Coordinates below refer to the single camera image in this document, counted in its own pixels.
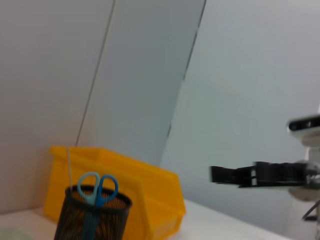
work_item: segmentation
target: blue scissors handle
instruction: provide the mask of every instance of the blue scissors handle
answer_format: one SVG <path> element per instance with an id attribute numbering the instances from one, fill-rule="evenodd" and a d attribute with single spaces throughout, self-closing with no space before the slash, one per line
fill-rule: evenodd
<path id="1" fill-rule="evenodd" d="M 95 185 L 93 188 L 93 192 L 90 195 L 87 195 L 81 190 L 81 184 L 85 178 L 90 177 L 90 176 L 95 177 Z M 99 183 L 100 183 L 100 176 L 97 172 L 94 172 L 94 171 L 87 172 L 84 175 L 82 175 L 82 177 L 80 177 L 76 188 L 77 188 L 80 196 L 84 198 L 84 200 L 86 201 L 87 204 L 95 205 Z"/>
<path id="2" fill-rule="evenodd" d="M 93 187 L 93 192 L 90 195 L 85 194 L 82 189 L 81 189 L 81 184 L 84 181 L 85 178 L 90 177 L 90 176 L 94 176 L 95 177 L 95 185 Z M 103 197 L 102 196 L 102 189 L 103 189 L 103 185 L 104 185 L 104 181 L 105 179 L 111 179 L 114 183 L 114 192 L 112 195 L 110 195 L 109 197 Z M 97 172 L 91 171 L 91 172 L 87 172 L 85 173 L 82 177 L 80 177 L 78 184 L 77 184 L 77 190 L 78 193 L 81 197 L 84 198 L 84 200 L 86 201 L 87 204 L 90 205 L 95 205 L 99 208 L 102 208 L 104 206 L 105 203 L 111 201 L 112 199 L 114 199 L 118 192 L 119 192 L 119 184 L 118 181 L 116 180 L 116 178 L 112 175 L 103 175 L 101 177 L 100 180 L 100 176 Z"/>
<path id="3" fill-rule="evenodd" d="M 103 188 L 105 179 L 111 179 L 113 181 L 113 183 L 114 183 L 114 192 L 109 197 L 103 197 L 102 196 L 102 188 Z M 102 208 L 105 203 L 107 203 L 107 202 L 111 201 L 112 199 L 114 199 L 117 196 L 118 192 L 119 192 L 119 184 L 118 184 L 118 181 L 116 180 L 116 178 L 114 176 L 112 176 L 112 175 L 103 175 L 101 177 L 100 185 L 98 187 L 98 192 L 97 192 L 97 196 L 96 196 L 96 200 L 95 200 L 95 205 L 98 208 Z"/>

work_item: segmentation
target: gray wall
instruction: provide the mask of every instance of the gray wall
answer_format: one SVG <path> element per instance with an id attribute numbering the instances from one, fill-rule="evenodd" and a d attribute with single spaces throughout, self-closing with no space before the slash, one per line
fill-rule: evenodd
<path id="1" fill-rule="evenodd" d="M 80 146 L 159 165 L 203 0 L 119 0 Z"/>
<path id="2" fill-rule="evenodd" d="M 0 2 L 0 212 L 42 206 L 49 147 L 74 145 L 109 2 Z"/>
<path id="3" fill-rule="evenodd" d="M 312 0 L 208 0 L 161 162 L 187 199 L 284 232 L 286 191 L 213 184 L 208 167 L 304 158 L 285 126 L 318 109 L 319 10 Z"/>

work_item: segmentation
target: cable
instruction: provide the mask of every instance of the cable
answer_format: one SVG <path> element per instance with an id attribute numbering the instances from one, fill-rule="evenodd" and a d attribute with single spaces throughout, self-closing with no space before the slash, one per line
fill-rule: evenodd
<path id="1" fill-rule="evenodd" d="M 302 220 L 305 220 L 309 214 L 316 209 L 316 207 L 318 207 L 320 205 L 320 200 L 318 200 L 306 213 L 305 215 L 303 215 Z"/>
<path id="2" fill-rule="evenodd" d="M 94 75 L 93 75 L 92 84 L 91 84 L 91 87 L 90 87 L 89 97 L 88 97 L 88 100 L 87 100 L 87 102 L 85 104 L 84 113 L 83 113 L 83 117 L 82 117 L 81 124 L 80 124 L 80 129 L 79 129 L 78 135 L 76 137 L 76 142 L 75 142 L 75 146 L 76 147 L 78 146 L 80 135 L 81 135 L 81 131 L 82 131 L 82 128 L 83 128 L 84 123 L 85 123 L 85 119 L 86 119 L 86 115 L 87 115 L 87 111 L 88 111 L 91 95 L 92 95 L 92 92 L 94 90 L 94 85 L 95 85 L 95 82 L 96 82 L 96 80 L 97 80 L 97 78 L 99 76 L 98 74 L 100 73 L 100 69 L 102 67 L 103 58 L 106 55 L 105 52 L 107 51 L 107 47 L 106 47 L 107 46 L 107 40 L 108 40 L 108 36 L 109 36 L 109 33 L 110 33 L 110 26 L 112 24 L 112 20 L 113 20 L 116 4 L 117 4 L 117 0 L 113 0 L 110 16 L 108 18 L 108 22 L 107 22 L 106 29 L 105 29 L 105 34 L 104 34 L 104 37 L 103 37 L 102 47 L 101 47 L 101 51 L 100 51 L 99 58 L 98 58 L 98 63 L 96 65 L 96 68 L 95 68 L 95 71 L 94 71 Z"/>

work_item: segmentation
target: white object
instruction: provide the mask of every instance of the white object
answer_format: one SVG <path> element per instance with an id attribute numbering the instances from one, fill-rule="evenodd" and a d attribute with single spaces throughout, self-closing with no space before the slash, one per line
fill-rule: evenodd
<path id="1" fill-rule="evenodd" d="M 0 227 L 0 240 L 33 240 L 14 227 Z"/>
<path id="2" fill-rule="evenodd" d="M 196 203 L 186 200 L 185 205 L 187 214 L 181 229 L 170 240 L 288 240 Z M 37 212 L 27 210 L 0 215 L 0 226 L 18 228 L 34 240 L 52 240 L 56 224 Z"/>
<path id="3" fill-rule="evenodd" d="M 314 137 L 303 137 L 300 139 L 301 143 L 304 146 L 309 146 L 305 153 L 304 159 L 309 160 L 311 162 L 320 163 L 320 154 L 319 148 L 316 146 L 320 146 L 320 138 Z M 296 189 L 291 189 L 290 194 L 294 196 L 291 200 L 290 211 L 288 215 L 288 221 L 284 230 L 284 234 L 287 237 L 292 237 L 296 240 L 312 240 L 315 238 L 315 234 L 317 238 L 319 238 L 318 227 L 316 224 L 311 224 L 310 222 L 301 221 L 301 216 L 304 215 L 314 204 L 314 202 L 305 202 L 305 199 L 310 199 L 317 201 L 320 199 L 318 192 L 300 192 L 298 193 Z"/>

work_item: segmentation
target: camera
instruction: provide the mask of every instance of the camera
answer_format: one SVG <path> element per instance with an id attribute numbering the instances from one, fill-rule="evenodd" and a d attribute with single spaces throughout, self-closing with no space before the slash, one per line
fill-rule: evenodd
<path id="1" fill-rule="evenodd" d="M 307 147 L 320 146 L 320 114 L 288 121 L 287 131 Z"/>

